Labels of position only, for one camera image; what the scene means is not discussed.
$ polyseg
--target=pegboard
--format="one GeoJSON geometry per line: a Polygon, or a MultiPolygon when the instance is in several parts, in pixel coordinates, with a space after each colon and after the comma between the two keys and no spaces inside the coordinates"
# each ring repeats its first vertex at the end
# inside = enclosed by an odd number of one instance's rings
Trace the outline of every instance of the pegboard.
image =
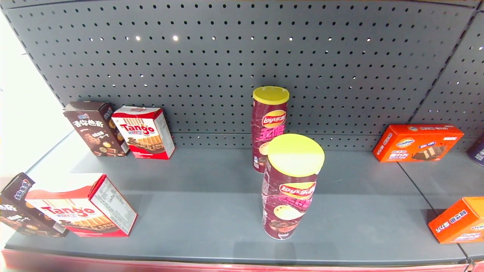
{"type": "Polygon", "coordinates": [[[466,138],[484,131],[484,14],[478,13],[442,76],[412,120],[452,123],[466,138]]]}
{"type": "Polygon", "coordinates": [[[410,1],[44,1],[4,12],[63,105],[161,106],[173,133],[191,134],[250,133],[253,89],[277,85],[291,93],[290,132],[379,136],[410,119],[473,12],[410,1]]]}
{"type": "MultiPolygon", "coordinates": [[[[372,150],[379,136],[372,135],[311,135],[309,138],[320,144],[325,150],[372,150]]],[[[248,134],[207,134],[207,133],[176,133],[174,142],[177,147],[190,148],[252,148],[248,134]]]]}

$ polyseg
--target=orange box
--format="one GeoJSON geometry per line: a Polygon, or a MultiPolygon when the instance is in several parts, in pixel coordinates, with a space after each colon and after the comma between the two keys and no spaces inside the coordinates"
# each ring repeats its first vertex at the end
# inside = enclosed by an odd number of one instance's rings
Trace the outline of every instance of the orange box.
{"type": "Polygon", "coordinates": [[[484,196],[462,198],[428,226],[440,243],[484,242],[484,196]]]}
{"type": "Polygon", "coordinates": [[[439,161],[463,135],[450,124],[389,125],[373,154],[381,162],[439,161]]]}

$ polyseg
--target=red and white box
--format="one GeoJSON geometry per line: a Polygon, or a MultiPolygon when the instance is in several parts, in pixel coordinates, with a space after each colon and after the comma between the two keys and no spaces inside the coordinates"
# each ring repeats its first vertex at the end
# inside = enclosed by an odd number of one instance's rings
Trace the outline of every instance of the red and white box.
{"type": "Polygon", "coordinates": [[[112,119],[135,158],[168,160],[173,154],[175,145],[161,108],[124,106],[112,119]]]}
{"type": "Polygon", "coordinates": [[[125,237],[137,214],[105,174],[37,182],[25,200],[80,237],[125,237]]]}

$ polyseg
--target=chocolate cookie box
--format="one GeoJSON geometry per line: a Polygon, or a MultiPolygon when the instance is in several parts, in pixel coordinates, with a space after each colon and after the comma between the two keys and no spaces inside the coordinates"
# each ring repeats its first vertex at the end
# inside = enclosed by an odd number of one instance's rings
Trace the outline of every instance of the chocolate cookie box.
{"type": "Polygon", "coordinates": [[[118,131],[111,116],[109,102],[70,102],[64,116],[96,156],[124,157],[129,147],[118,131]]]}
{"type": "Polygon", "coordinates": [[[8,182],[0,195],[0,221],[24,235],[64,237],[66,228],[25,201],[33,185],[34,181],[25,173],[8,182]]]}

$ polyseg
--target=nutrition label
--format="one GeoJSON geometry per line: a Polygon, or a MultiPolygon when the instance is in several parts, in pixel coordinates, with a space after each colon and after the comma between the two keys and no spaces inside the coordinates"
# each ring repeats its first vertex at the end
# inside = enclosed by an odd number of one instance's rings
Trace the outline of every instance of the nutrition label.
{"type": "Polygon", "coordinates": [[[135,211],[107,178],[91,200],[126,235],[136,218],[135,211]]]}
{"type": "Polygon", "coordinates": [[[171,156],[173,151],[175,150],[175,145],[173,144],[173,141],[171,140],[170,136],[170,131],[168,130],[168,125],[166,124],[166,120],[163,117],[159,117],[156,120],[157,124],[156,127],[159,129],[159,133],[161,138],[163,139],[163,144],[165,146],[166,153],[168,156],[171,156]]]}

